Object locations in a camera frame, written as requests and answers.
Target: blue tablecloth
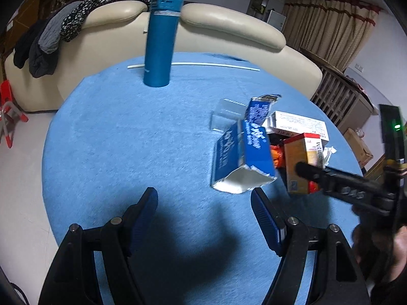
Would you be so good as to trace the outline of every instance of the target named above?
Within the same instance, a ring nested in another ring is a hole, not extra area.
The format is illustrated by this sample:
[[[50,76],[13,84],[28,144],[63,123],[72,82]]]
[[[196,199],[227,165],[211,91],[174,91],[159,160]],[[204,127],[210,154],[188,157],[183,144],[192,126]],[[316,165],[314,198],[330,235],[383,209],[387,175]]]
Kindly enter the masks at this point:
[[[348,144],[329,119],[296,89],[265,71],[174,66],[171,82],[142,82],[134,58],[82,80],[50,125],[43,153],[43,198],[56,241],[70,224],[97,227],[120,216],[147,187],[158,191],[158,209],[143,247],[131,260],[148,305],[260,305],[280,259],[268,249],[250,207],[250,192],[210,188],[213,147],[209,130],[220,99],[249,102],[281,94],[276,110],[324,120],[338,151],[330,166],[360,173]],[[177,53],[174,62],[253,67],[225,55]],[[357,217],[348,204],[321,194],[290,197],[281,179],[263,187],[288,215],[325,228],[337,223],[350,240]],[[309,256],[297,303],[305,302]],[[98,277],[106,305],[100,256]]]

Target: white straw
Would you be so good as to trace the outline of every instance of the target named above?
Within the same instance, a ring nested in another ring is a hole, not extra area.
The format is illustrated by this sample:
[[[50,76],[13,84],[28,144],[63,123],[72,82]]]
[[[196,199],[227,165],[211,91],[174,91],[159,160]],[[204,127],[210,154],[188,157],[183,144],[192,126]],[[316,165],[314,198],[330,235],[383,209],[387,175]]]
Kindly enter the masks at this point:
[[[217,64],[217,63],[195,63],[195,62],[172,62],[171,65],[203,65],[209,67],[232,67],[234,69],[243,69],[243,70],[252,70],[260,71],[260,69],[255,69],[253,67],[242,67],[239,65],[230,65],[230,64]],[[138,69],[144,67],[145,64],[129,65],[128,69]]]

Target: sofa backrest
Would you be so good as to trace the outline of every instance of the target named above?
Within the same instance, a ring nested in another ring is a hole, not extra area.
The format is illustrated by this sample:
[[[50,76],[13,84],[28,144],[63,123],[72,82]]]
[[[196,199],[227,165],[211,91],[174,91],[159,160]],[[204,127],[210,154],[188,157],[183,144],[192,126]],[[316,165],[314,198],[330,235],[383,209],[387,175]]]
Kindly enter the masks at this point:
[[[5,62],[14,96],[25,111],[56,110],[86,76],[145,51],[149,13],[141,2],[115,2],[92,11],[81,33],[61,42],[53,75],[33,78]],[[311,98],[322,78],[319,68],[285,45],[272,26],[222,7],[188,4],[181,12],[176,52],[212,52],[250,61]]]

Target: white floor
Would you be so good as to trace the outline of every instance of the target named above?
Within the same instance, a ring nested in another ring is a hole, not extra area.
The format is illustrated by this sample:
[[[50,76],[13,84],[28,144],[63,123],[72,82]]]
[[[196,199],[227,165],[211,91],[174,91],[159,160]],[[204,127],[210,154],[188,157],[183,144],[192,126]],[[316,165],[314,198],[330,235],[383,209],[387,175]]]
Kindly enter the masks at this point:
[[[13,146],[0,143],[0,266],[10,282],[38,304],[58,248],[42,200],[41,160],[53,113],[18,121]]]

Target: cardboard box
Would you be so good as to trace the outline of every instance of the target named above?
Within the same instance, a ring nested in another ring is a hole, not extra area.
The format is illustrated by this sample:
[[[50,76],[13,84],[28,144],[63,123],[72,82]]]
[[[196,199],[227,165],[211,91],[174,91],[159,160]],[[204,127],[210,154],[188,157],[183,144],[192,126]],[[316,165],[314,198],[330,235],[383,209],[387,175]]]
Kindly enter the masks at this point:
[[[366,143],[356,134],[354,130],[350,128],[347,129],[343,137],[355,154],[359,167],[365,167],[365,165],[373,158],[373,155]]]
[[[271,117],[267,118],[263,126],[266,128],[267,133],[277,133],[286,136],[296,136],[302,133],[319,134],[323,146],[329,141],[324,121],[292,113],[275,111]]]
[[[318,190],[316,183],[300,178],[296,164],[305,162],[322,168],[322,141],[318,134],[303,133],[284,140],[287,190],[289,193],[309,194]]]
[[[217,141],[211,179],[214,189],[238,194],[275,179],[269,138],[264,127],[240,120]]]

